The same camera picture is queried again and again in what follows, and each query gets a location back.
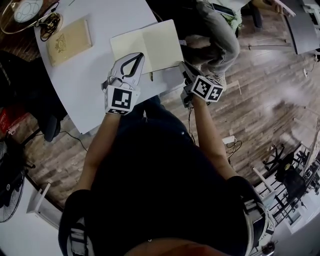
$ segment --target hand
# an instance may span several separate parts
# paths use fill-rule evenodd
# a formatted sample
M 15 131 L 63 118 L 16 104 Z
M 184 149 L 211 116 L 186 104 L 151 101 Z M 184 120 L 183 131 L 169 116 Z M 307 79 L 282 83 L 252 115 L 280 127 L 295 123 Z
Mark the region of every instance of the hand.
M 277 13 L 277 14 L 283 15 L 284 14 L 284 8 L 281 5 L 277 4 L 274 0 L 271 0 L 271 2 L 272 2 L 273 11 L 275 13 Z

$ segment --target white table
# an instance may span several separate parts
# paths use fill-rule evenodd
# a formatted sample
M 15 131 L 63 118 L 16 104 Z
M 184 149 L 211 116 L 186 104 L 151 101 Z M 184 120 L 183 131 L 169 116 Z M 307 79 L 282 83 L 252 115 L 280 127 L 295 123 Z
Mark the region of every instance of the white table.
M 88 20 L 93 47 L 58 67 L 51 66 L 46 43 L 40 40 L 40 29 L 34 29 L 53 87 L 74 125 L 84 134 L 100 125 L 105 115 L 101 83 L 115 62 L 110 38 L 155 24 L 157 20 L 145 0 L 61 0 L 57 12 L 63 16 L 62 28 L 82 17 Z M 182 84 L 179 67 L 154 72 L 153 82 L 150 74 L 144 74 L 139 82 L 141 95 L 137 103 Z

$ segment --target black cable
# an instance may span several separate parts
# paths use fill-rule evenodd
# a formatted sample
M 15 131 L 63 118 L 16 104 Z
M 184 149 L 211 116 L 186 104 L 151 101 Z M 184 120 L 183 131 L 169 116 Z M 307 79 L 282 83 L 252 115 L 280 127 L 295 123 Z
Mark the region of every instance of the black cable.
M 45 13 L 46 13 L 47 11 L 49 11 L 51 8 L 52 8 L 52 9 L 50 10 L 50 11 L 51 11 L 51 14 L 54 14 L 55 11 L 56 11 L 56 9 L 58 8 L 59 4 L 60 4 L 59 1 L 52 3 L 52 4 L 43 12 L 43 14 L 45 14 Z M 56 19 L 56 17 L 57 17 L 56 14 L 55 14 L 54 16 L 49 15 L 43 22 L 39 22 L 39 23 L 36 23 L 36 24 L 34 25 L 34 27 L 37 28 L 37 27 L 40 27 L 40 24 L 42 24 L 42 25 L 43 25 L 42 27 L 43 27 L 45 33 L 49 34 L 49 37 L 46 38 L 45 40 L 43 40 L 43 39 L 42 39 L 42 36 L 40 36 L 40 39 L 41 39 L 42 42 L 47 41 L 47 40 L 54 34 L 54 32 L 56 31 L 56 29 L 57 29 L 57 27 L 58 27 L 58 25 L 59 25 L 59 22 L 60 22 L 60 18 Z
M 228 143 L 226 145 L 228 149 L 231 149 L 233 147 L 233 151 L 231 152 L 226 151 L 227 154 L 230 154 L 227 156 L 229 165 L 231 165 L 231 161 L 230 161 L 231 157 L 234 155 L 234 153 L 236 153 L 241 148 L 241 146 L 242 146 L 242 141 L 237 139 L 235 139 L 234 142 Z
M 210 104 L 211 104 L 210 101 L 207 101 L 207 102 L 206 102 L 206 105 L 207 105 L 207 106 L 209 106 Z M 191 116 L 191 112 L 192 112 L 193 109 L 194 109 L 194 106 L 192 106 L 192 105 L 191 105 L 190 107 L 188 107 L 188 110 L 189 110 L 189 118 L 188 118 L 188 122 L 189 122 L 189 134 L 191 135 L 191 138 L 192 138 L 193 143 L 196 144 L 195 137 L 194 137 L 194 135 L 192 134 L 192 132 L 191 132 L 191 127 L 190 127 L 190 116 Z
M 241 146 L 242 146 L 242 141 L 241 140 L 238 140 L 236 143 L 234 143 L 234 142 L 231 142 L 231 143 L 228 143 L 227 145 L 226 145 L 226 147 L 228 148 L 228 149 L 231 149 L 231 148 L 233 148 L 233 147 L 236 147 L 236 150 L 234 151 L 234 153 L 235 152 L 237 152 L 240 148 L 241 148 Z
M 307 74 L 308 74 L 308 73 L 311 73 L 311 72 L 314 70 L 315 65 L 316 65 L 317 63 L 318 63 L 318 61 L 313 64 L 312 69 L 311 69 L 310 71 L 306 69 L 306 70 L 305 70 L 306 73 L 307 73 Z
M 60 131 L 59 133 L 60 133 L 60 134 L 61 134 L 61 133 L 66 133 L 66 134 L 68 134 L 71 138 L 73 138 L 73 139 L 75 139 L 75 140 L 79 141 L 79 142 L 81 143 L 81 146 L 83 147 L 83 149 L 84 149 L 85 151 L 87 151 L 87 152 L 88 152 L 88 150 L 87 150 L 87 149 L 85 148 L 85 146 L 83 145 L 83 143 L 82 143 L 81 139 L 79 139 L 79 138 L 77 138 L 77 137 L 72 136 L 69 132 L 67 132 L 67 131 L 65 131 L 65 130 Z

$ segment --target black shirt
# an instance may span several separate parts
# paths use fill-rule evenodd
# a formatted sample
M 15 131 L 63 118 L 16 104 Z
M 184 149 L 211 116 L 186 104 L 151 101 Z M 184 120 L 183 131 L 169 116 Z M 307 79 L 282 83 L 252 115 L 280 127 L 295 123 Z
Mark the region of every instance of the black shirt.
M 67 199 L 60 247 L 66 255 L 68 230 L 84 216 L 96 256 L 123 256 L 157 238 L 242 256 L 248 232 L 239 183 L 252 189 L 241 177 L 225 181 L 187 134 L 149 122 L 137 125 L 117 137 L 91 191 Z

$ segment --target blank page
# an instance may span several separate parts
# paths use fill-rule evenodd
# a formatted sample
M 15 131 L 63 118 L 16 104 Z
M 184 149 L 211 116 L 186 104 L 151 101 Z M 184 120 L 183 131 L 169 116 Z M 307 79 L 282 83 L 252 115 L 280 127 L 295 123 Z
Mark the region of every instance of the blank page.
M 121 59 L 124 56 L 127 56 L 128 54 L 143 53 L 144 65 L 142 69 L 142 74 L 152 72 L 152 66 L 150 64 L 147 48 L 144 42 L 141 29 L 113 37 L 110 39 L 110 43 L 115 61 Z M 134 63 L 135 62 L 133 61 L 123 69 L 125 74 L 130 73 Z
M 141 30 L 152 71 L 178 66 L 184 60 L 172 19 Z

